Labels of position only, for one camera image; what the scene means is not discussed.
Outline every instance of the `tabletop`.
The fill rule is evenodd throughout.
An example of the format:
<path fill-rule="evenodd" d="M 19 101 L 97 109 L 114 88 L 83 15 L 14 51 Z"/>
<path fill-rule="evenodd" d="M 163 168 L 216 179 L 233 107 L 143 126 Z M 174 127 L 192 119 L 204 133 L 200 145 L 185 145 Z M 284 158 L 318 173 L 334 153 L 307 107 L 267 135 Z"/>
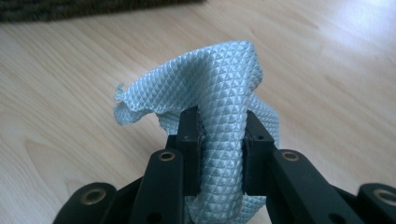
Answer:
<path fill-rule="evenodd" d="M 207 0 L 0 24 L 0 223 L 51 223 L 92 182 L 117 189 L 164 148 L 155 115 L 120 126 L 115 89 L 185 52 L 254 44 L 280 147 L 333 185 L 396 187 L 396 2 Z M 269 223 L 265 207 L 249 223 Z"/>

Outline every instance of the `cloth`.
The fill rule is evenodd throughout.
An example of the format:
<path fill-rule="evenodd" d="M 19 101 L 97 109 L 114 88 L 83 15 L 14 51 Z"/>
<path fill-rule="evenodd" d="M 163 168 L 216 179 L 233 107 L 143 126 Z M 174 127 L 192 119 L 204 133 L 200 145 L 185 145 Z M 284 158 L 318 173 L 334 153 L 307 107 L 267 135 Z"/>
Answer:
<path fill-rule="evenodd" d="M 198 105 L 203 123 L 202 184 L 186 197 L 186 223 L 246 223 L 265 197 L 242 191 L 242 139 L 247 111 L 256 114 L 279 142 L 278 115 L 253 92 L 262 69 L 253 45 L 233 41 L 183 54 L 148 72 L 127 91 L 116 90 L 118 124 L 154 112 L 168 134 L 176 134 L 180 113 Z"/>

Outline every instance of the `light blue textured cloth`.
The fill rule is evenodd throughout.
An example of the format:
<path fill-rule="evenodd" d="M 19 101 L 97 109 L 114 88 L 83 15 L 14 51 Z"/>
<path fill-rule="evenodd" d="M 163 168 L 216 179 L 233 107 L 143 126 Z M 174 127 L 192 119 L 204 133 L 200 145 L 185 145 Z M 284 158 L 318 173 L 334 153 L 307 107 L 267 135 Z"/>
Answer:
<path fill-rule="evenodd" d="M 127 91 L 117 88 L 119 124 L 154 112 L 168 134 L 177 133 L 180 113 L 198 105 L 205 141 L 202 184 L 186 197 L 186 223 L 246 223 L 265 204 L 242 191 L 242 139 L 253 111 L 278 145 L 278 115 L 253 92 L 262 69 L 252 44 L 226 42 L 183 54 L 148 72 Z"/>

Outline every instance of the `light wood surface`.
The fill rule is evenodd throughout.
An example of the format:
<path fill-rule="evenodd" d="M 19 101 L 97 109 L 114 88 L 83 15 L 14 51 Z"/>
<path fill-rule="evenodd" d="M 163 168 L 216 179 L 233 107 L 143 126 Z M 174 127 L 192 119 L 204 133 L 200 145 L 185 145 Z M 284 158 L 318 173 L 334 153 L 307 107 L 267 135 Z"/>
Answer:
<path fill-rule="evenodd" d="M 0 223 L 51 223 L 80 187 L 141 176 L 166 134 L 153 115 L 116 124 L 116 87 L 235 39 L 256 46 L 282 148 L 350 192 L 396 187 L 396 2 L 209 0 L 0 24 Z"/>

